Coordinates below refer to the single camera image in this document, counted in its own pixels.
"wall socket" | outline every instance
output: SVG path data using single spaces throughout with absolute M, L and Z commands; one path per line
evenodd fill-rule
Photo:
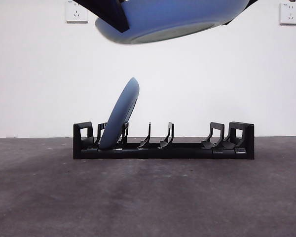
M 66 1 L 67 23 L 88 23 L 89 11 L 75 1 Z
M 283 2 L 280 4 L 280 24 L 296 25 L 296 2 Z

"floor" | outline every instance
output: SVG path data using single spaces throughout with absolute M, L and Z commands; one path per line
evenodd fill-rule
M 296 137 L 257 138 L 255 160 L 73 160 L 70 138 L 0 139 L 0 237 L 296 237 Z

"blue plate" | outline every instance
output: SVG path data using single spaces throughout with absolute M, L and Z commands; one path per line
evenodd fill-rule
M 131 78 L 121 95 L 108 120 L 100 141 L 100 149 L 109 149 L 116 145 L 121 136 L 122 126 L 128 122 L 139 95 L 139 84 Z
M 129 0 L 122 2 L 130 29 L 121 33 L 97 19 L 95 24 L 117 43 L 147 43 L 203 31 L 233 20 L 249 0 Z

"white wall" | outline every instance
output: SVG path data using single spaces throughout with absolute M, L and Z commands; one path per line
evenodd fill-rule
M 259 0 L 228 26 L 120 45 L 66 24 L 65 0 L 0 0 L 0 137 L 68 137 L 105 122 L 124 85 L 140 96 L 130 136 L 206 136 L 210 121 L 252 122 L 257 136 L 296 135 L 296 27 L 279 0 Z

